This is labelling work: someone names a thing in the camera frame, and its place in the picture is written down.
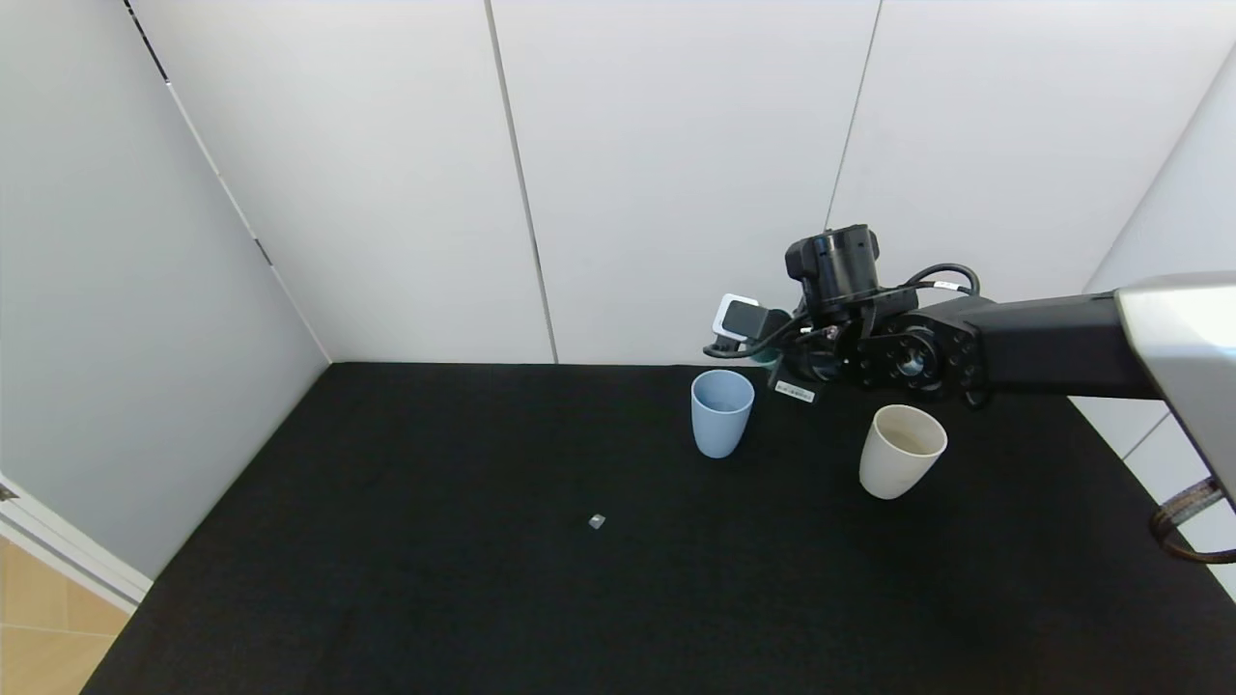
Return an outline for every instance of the label sticker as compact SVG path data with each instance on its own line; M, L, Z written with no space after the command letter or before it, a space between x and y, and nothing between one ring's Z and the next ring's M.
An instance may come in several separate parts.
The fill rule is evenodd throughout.
M801 386L795 386L792 383L786 383L784 381L779 381L779 382L776 382L776 386L772 387L772 390L776 391L777 393L785 393L786 396L797 398L800 401L805 401L807 403L815 403L816 402L816 393L813 391L807 391L806 388L802 388Z

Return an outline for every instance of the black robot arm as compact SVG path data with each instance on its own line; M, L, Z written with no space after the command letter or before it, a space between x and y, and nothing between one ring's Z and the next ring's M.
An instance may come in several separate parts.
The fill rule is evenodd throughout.
M899 388L922 401L962 397L975 407L1000 391L1159 397L1130 349L1111 293L997 304L978 296L973 271L953 263L881 287L878 256L879 242L866 225L795 242L786 251L786 271L802 284L797 310L732 304L724 317L747 319L748 333L738 333L749 338L748 350L724 340L705 352L775 356L770 385L805 401L838 381ZM970 284L925 279L939 271L958 272ZM923 287L965 296L921 308Z

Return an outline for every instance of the cup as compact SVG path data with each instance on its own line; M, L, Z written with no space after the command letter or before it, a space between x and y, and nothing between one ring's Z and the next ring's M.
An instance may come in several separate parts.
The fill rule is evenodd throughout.
M881 500L901 497L947 446L948 434L936 418L910 406L885 406L871 418L858 480Z
M691 429L705 456L724 459L743 438L755 387L729 370L703 372L691 382Z

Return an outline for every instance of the wooden floor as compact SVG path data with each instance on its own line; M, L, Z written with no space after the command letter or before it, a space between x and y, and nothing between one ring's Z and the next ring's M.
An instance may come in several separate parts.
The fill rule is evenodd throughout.
M0 695L77 695L129 616L0 539Z

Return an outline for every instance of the robotic arm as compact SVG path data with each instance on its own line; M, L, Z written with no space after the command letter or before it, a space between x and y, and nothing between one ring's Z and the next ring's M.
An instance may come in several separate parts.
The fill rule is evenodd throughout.
M775 359L769 385L808 403L831 382L899 388L917 401L958 397L971 408L996 392L1163 398L1214 475L1166 503L1152 533L1173 555L1236 561L1236 552L1195 553L1166 540L1236 490L1236 273L1000 304L980 297L978 276L954 263L881 287L879 254L866 225L795 242L785 263L802 284L797 309L727 294L705 354ZM965 276L969 287L925 279L943 271ZM963 296L920 307L926 287Z

